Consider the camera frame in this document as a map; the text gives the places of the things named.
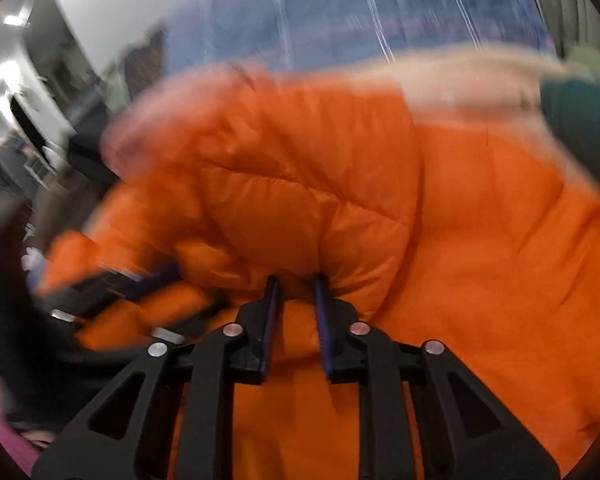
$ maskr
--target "metal screw head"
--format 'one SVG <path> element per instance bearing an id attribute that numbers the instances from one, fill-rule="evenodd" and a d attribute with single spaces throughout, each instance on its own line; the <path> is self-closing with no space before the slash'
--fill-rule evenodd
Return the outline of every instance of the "metal screw head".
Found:
<path id="1" fill-rule="evenodd" d="M 355 335 L 367 335 L 371 332 L 371 327 L 363 321 L 357 321 L 351 324 L 349 331 Z"/>
<path id="2" fill-rule="evenodd" d="M 147 349 L 151 357 L 162 357 L 169 348 L 164 343 L 154 343 Z"/>
<path id="3" fill-rule="evenodd" d="M 242 325 L 237 323 L 229 323 L 222 329 L 222 333 L 227 337 L 236 337 L 242 333 Z"/>
<path id="4" fill-rule="evenodd" d="M 427 341 L 424 343 L 424 350 L 427 354 L 440 355 L 445 351 L 445 346 L 440 341 Z"/>
<path id="5" fill-rule="evenodd" d="M 57 308 L 53 309 L 49 314 L 51 314 L 51 317 L 55 317 L 56 319 L 67 323 L 73 323 L 75 321 L 75 316 L 67 314 L 66 312 L 58 310 Z"/>

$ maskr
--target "orange puffer jacket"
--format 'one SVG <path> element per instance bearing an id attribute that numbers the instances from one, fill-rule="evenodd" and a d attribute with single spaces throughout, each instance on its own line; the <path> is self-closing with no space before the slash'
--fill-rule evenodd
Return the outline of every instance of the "orange puffer jacket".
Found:
<path id="1" fill-rule="evenodd" d="M 58 240 L 46 288 L 168 258 L 185 281 L 117 302 L 83 344 L 138 344 L 210 290 L 241 304 L 277 274 L 269 381 L 236 391 L 235 477 L 356 478 L 357 389 L 329 386 L 318 358 L 310 282 L 324 272 L 393 339 L 445 342 L 563 473 L 576 463 L 600 431 L 595 193 L 486 123 L 414 125 L 398 91 L 291 82 L 236 91 L 191 121 L 184 106 L 154 131 L 154 168 L 108 197 L 93 239 Z"/>

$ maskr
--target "black gripper frame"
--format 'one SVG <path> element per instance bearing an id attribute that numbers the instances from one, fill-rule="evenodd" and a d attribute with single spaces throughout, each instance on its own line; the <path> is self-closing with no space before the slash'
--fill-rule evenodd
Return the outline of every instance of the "black gripper frame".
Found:
<path id="1" fill-rule="evenodd" d="M 410 423 L 427 480 L 560 478 L 540 443 L 442 343 L 410 346 L 360 323 L 352 304 L 331 295 L 324 276 L 315 280 L 314 294 L 328 380 L 360 384 L 361 480 L 416 478 Z"/>
<path id="2" fill-rule="evenodd" d="M 33 480 L 166 478 L 183 388 L 175 479 L 231 479 L 234 384 L 265 379 L 281 304 L 272 276 L 263 299 L 243 305 L 235 323 L 196 344 L 153 343 L 40 456 Z"/>

